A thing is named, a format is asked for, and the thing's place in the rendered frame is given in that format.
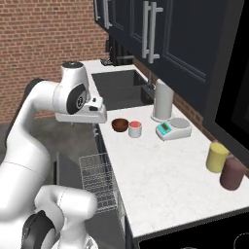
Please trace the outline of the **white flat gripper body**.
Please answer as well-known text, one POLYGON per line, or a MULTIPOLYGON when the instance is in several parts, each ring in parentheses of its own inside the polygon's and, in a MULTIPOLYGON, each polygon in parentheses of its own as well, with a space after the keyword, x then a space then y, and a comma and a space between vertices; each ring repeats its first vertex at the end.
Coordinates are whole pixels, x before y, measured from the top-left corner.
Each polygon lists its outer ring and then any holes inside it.
POLYGON ((64 123, 104 124, 107 121, 107 111, 105 106, 99 111, 85 112, 81 109, 74 115, 55 114, 55 119, 64 123))

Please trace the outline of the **brown bowl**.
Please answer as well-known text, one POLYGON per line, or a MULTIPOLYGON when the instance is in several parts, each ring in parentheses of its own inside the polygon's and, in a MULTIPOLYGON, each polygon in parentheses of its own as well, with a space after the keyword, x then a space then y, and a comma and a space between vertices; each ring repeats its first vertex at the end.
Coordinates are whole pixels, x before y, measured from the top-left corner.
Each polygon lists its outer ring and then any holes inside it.
POLYGON ((123 118, 117 118, 112 121, 112 128, 116 132, 125 132, 128 128, 128 120, 123 118))

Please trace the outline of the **white cup with red inside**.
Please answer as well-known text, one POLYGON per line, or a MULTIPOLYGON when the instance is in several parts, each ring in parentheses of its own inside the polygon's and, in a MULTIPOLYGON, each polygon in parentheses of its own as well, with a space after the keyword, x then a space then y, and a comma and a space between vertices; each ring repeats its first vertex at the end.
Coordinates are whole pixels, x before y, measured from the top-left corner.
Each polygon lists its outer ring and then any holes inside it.
POLYGON ((138 138, 142 134, 142 124, 138 121, 132 121, 128 125, 128 135, 131 138, 138 138))

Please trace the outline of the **dark sink basin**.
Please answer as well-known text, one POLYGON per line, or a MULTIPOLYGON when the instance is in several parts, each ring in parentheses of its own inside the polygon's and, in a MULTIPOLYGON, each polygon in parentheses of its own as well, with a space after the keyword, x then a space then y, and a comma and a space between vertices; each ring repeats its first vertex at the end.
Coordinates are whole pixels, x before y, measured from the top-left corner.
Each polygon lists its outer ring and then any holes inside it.
POLYGON ((152 105, 155 91, 136 70, 92 74, 107 111, 152 105))

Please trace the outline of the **grey tap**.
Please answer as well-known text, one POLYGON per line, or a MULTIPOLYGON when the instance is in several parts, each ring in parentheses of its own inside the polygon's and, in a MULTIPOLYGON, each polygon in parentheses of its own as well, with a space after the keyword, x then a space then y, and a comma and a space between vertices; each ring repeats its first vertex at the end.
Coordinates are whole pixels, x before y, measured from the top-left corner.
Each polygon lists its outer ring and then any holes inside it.
POLYGON ((149 71, 148 73, 148 83, 147 83, 148 89, 150 90, 155 90, 156 86, 155 83, 153 82, 153 73, 149 71))

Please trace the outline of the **black countertop appliance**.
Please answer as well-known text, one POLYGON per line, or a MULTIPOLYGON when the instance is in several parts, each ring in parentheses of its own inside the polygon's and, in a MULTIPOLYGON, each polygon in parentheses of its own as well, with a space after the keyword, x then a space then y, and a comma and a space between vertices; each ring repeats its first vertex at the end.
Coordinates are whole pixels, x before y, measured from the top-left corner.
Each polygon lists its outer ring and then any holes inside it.
POLYGON ((133 63, 134 56, 127 49, 126 38, 116 39, 109 36, 109 58, 114 66, 131 65, 133 63))

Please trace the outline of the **white paper towel roll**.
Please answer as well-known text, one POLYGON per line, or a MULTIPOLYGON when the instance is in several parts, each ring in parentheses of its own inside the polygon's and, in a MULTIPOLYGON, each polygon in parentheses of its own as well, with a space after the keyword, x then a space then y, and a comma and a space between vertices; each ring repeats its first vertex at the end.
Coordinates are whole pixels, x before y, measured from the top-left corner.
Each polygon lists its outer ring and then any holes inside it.
POLYGON ((161 79, 156 81, 154 107, 151 118, 162 123, 172 117, 174 91, 161 79))

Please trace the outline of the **teal kitchen scale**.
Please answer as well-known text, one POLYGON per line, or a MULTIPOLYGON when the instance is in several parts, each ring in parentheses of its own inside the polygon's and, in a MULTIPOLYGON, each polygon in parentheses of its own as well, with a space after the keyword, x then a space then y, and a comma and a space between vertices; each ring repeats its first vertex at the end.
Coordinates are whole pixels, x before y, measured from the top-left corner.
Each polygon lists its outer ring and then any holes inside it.
POLYGON ((192 126, 183 118, 173 118, 156 127, 156 134, 162 140, 175 140, 190 137, 192 126))

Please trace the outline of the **yellow jar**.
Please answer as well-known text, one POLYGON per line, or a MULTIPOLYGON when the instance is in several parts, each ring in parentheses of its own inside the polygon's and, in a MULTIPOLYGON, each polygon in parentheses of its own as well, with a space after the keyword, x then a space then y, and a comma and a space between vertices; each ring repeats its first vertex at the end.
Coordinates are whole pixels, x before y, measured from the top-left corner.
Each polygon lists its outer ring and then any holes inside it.
POLYGON ((212 142, 206 160, 207 169, 214 173, 220 173, 229 153, 230 151, 221 143, 212 142))

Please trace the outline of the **black microwave oven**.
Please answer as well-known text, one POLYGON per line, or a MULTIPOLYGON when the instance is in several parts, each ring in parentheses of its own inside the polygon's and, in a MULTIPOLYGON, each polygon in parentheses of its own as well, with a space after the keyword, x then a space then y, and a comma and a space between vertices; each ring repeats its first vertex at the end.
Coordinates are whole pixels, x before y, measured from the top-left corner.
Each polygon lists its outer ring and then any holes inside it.
POLYGON ((249 0, 229 0, 203 126, 249 167, 249 0))

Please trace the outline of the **maroon jar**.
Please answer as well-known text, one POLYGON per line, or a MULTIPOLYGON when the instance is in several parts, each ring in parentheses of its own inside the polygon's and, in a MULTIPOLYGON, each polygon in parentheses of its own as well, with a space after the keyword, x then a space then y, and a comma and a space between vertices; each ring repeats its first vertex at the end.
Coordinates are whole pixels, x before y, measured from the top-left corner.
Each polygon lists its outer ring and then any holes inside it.
POLYGON ((220 176, 220 184, 229 191, 239 188, 247 168, 236 158, 226 159, 220 176))

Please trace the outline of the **black stove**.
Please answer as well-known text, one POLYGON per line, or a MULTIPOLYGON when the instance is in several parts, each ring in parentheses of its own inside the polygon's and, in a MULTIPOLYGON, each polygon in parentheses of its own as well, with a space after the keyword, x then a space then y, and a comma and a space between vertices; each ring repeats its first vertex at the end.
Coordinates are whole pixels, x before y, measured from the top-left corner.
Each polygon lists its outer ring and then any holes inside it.
POLYGON ((139 237, 135 249, 249 249, 249 207, 139 237))

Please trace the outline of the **dark wall cupboard door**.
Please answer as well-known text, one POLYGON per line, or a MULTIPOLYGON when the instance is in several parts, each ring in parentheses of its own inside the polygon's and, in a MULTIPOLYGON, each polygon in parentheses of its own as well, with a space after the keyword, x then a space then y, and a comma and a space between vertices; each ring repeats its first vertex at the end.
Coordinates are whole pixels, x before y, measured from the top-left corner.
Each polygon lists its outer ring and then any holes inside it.
POLYGON ((228 0, 157 0, 155 74, 203 113, 228 0))
POLYGON ((143 28, 143 2, 150 0, 129 0, 129 30, 128 30, 128 42, 130 51, 135 55, 136 58, 143 60, 148 59, 149 53, 149 27, 150 27, 150 13, 149 12, 149 25, 148 25, 148 53, 146 58, 142 58, 142 28, 143 28))
POLYGON ((127 36, 128 0, 108 0, 110 34, 120 43, 127 36))

